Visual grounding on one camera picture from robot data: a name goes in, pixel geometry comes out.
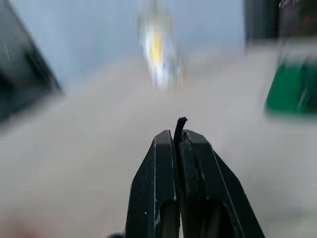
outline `black object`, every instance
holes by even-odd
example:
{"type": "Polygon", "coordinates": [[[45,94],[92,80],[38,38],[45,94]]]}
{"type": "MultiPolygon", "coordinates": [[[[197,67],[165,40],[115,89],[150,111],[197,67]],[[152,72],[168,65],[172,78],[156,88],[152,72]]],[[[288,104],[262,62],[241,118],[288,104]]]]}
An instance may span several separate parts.
{"type": "Polygon", "coordinates": [[[125,238],[264,238],[241,184],[200,134],[158,134],[131,186],[125,238]]]}

